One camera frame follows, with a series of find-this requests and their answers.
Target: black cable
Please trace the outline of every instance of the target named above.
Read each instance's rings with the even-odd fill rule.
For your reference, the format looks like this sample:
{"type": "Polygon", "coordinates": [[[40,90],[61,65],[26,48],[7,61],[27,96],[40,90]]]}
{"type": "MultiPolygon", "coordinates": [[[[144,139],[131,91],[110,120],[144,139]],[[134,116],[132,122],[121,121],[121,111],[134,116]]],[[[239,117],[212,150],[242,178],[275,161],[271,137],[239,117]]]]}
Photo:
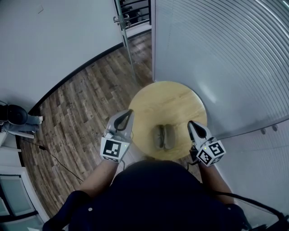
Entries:
{"type": "Polygon", "coordinates": [[[121,161],[123,162],[123,171],[124,171],[126,169],[126,163],[123,160],[121,161]]]}
{"type": "MultiPolygon", "coordinates": [[[[42,150],[44,150],[44,151],[47,151],[50,155],[52,155],[45,147],[43,147],[43,146],[41,146],[41,145],[38,145],[38,147],[40,148],[40,149],[42,149],[42,150]]],[[[65,167],[63,164],[61,164],[61,162],[55,157],[55,156],[53,156],[57,161],[58,161],[58,163],[62,166],[62,167],[64,167],[68,172],[70,172],[70,173],[72,173],[77,179],[79,179],[80,181],[82,181],[83,182],[83,180],[82,179],[80,179],[76,174],[74,174],[72,171],[70,171],[67,167],[65,167]]]]}
{"type": "Polygon", "coordinates": [[[24,140],[25,142],[30,143],[30,144],[33,144],[33,145],[35,145],[35,146],[38,146],[41,150],[47,151],[51,156],[53,156],[53,157],[57,160],[57,162],[58,162],[62,167],[64,167],[68,172],[70,172],[70,173],[73,174],[77,179],[79,179],[80,181],[83,182],[82,179],[80,179],[76,174],[74,174],[74,173],[73,173],[72,171],[70,171],[67,167],[65,167],[65,166],[64,166],[54,155],[52,155],[44,146],[41,146],[41,145],[32,143],[32,142],[30,142],[30,141],[28,141],[28,140],[25,140],[25,139],[22,139],[22,138],[20,138],[20,137],[19,137],[19,139],[24,140]]]}
{"type": "Polygon", "coordinates": [[[256,208],[256,209],[259,209],[259,210],[261,210],[261,211],[263,211],[263,212],[266,212],[266,213],[268,213],[268,214],[274,215],[274,213],[271,213],[271,212],[269,212],[269,211],[267,211],[267,210],[264,210],[264,209],[261,209],[261,208],[259,208],[259,207],[256,207],[256,206],[254,206],[254,205],[252,205],[252,204],[250,204],[250,203],[248,203],[248,202],[246,202],[246,201],[240,200],[240,199],[238,199],[238,198],[236,198],[236,199],[237,199],[238,201],[244,203],[244,204],[250,205],[250,206],[253,207],[253,208],[256,208]]]}
{"type": "Polygon", "coordinates": [[[208,138],[204,143],[202,143],[202,145],[200,147],[203,147],[206,142],[211,141],[214,138],[215,138],[215,136],[212,136],[212,137],[208,138]]]}
{"type": "Polygon", "coordinates": [[[200,161],[199,160],[197,160],[197,161],[195,161],[195,162],[193,162],[193,163],[187,163],[187,166],[186,166],[186,169],[189,171],[189,165],[195,165],[195,164],[197,164],[197,163],[200,163],[200,161]]]}
{"type": "Polygon", "coordinates": [[[277,211],[276,209],[272,208],[272,207],[269,207],[267,205],[264,205],[258,201],[255,201],[253,199],[249,199],[249,198],[246,198],[246,197],[242,197],[242,196],[239,196],[237,194],[234,194],[234,193],[223,193],[223,192],[218,192],[218,191],[214,191],[214,190],[211,190],[215,195],[224,195],[224,196],[229,196],[229,197],[234,197],[234,198],[237,198],[239,200],[243,200],[243,201],[247,201],[251,204],[254,204],[258,207],[261,207],[261,208],[264,208],[266,210],[268,210],[269,212],[273,213],[274,215],[276,215],[278,217],[279,220],[282,220],[284,219],[284,214],[277,211]]]}

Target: person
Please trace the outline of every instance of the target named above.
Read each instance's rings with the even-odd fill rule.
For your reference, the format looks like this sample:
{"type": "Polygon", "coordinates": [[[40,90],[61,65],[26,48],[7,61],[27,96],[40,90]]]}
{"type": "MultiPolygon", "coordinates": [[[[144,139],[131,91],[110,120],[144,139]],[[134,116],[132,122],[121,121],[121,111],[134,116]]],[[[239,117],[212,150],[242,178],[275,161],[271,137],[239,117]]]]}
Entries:
{"type": "Polygon", "coordinates": [[[31,131],[33,133],[39,130],[39,125],[43,122],[43,116],[32,116],[28,115],[27,121],[24,125],[13,125],[9,122],[5,122],[2,125],[2,130],[12,132],[26,132],[31,131]]]}
{"type": "Polygon", "coordinates": [[[59,231],[67,224],[70,231],[240,231],[246,223],[233,198],[210,193],[231,192],[215,166],[200,164],[203,184],[172,161],[137,162],[113,180],[117,166],[103,160],[43,231],[59,231]]]}

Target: window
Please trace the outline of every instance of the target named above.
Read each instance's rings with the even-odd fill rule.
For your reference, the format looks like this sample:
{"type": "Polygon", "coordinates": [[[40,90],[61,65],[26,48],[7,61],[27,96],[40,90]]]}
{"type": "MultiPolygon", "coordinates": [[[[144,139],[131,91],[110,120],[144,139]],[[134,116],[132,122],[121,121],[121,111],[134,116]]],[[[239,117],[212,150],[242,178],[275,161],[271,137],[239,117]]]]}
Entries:
{"type": "Polygon", "coordinates": [[[0,230],[27,230],[42,224],[21,176],[0,175],[0,230]]]}

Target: door frame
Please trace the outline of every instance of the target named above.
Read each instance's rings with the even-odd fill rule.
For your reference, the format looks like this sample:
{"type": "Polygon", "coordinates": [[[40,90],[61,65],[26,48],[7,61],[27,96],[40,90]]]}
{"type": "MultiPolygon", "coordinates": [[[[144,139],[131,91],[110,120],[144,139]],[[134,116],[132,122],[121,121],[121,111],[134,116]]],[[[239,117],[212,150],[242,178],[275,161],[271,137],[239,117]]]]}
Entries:
{"type": "Polygon", "coordinates": [[[150,0],[152,21],[152,77],[155,82],[155,36],[156,36],[156,0],[150,0]]]}

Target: black shirt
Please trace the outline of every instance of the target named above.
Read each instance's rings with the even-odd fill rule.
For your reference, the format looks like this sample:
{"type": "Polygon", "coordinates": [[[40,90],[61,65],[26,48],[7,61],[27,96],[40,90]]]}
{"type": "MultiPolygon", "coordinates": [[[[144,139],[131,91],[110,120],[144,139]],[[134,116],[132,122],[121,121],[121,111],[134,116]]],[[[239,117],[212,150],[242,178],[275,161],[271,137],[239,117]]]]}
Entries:
{"type": "Polygon", "coordinates": [[[96,198],[73,192],[43,231],[61,230],[240,231],[242,209],[212,197],[184,167],[143,161],[118,174],[96,198]]]}

